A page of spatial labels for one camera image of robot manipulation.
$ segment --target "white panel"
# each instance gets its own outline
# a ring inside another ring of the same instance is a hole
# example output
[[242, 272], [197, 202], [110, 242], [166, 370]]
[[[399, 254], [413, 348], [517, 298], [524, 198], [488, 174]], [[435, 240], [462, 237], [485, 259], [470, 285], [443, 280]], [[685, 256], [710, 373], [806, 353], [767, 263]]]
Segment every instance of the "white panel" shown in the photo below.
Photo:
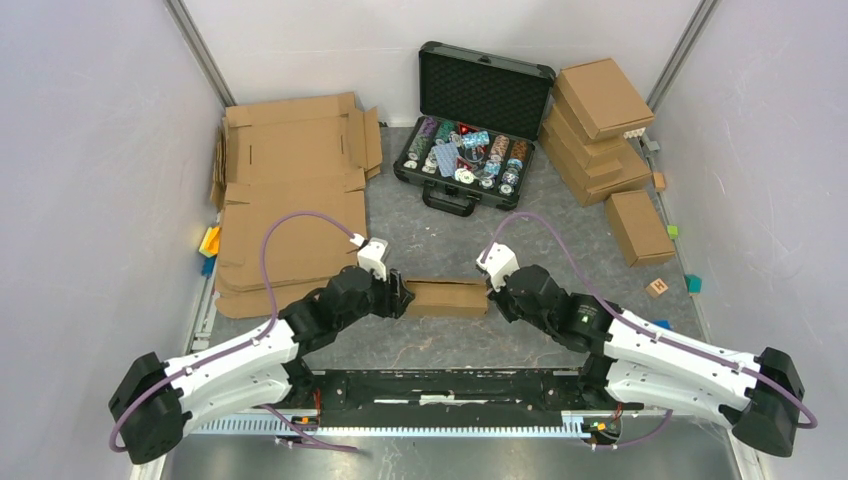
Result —
[[161, 2], [0, 6], [0, 478], [127, 478], [109, 397], [179, 355], [221, 106]]
[[418, 48], [550, 65], [615, 57], [650, 93], [697, 0], [187, 0], [239, 103], [355, 90], [380, 118], [418, 115]]
[[772, 478], [843, 478], [848, 3], [721, 2], [649, 132], [720, 345], [792, 355], [822, 421]]

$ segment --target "poker chip case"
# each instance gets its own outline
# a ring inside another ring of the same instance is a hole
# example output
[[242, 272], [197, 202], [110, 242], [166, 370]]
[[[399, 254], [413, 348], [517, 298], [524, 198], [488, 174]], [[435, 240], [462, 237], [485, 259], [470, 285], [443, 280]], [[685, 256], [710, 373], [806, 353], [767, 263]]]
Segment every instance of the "poker chip case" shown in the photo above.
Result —
[[556, 72], [439, 42], [421, 47], [418, 66], [423, 116], [395, 176], [421, 186], [428, 207], [454, 215], [467, 217], [478, 204], [517, 207]]

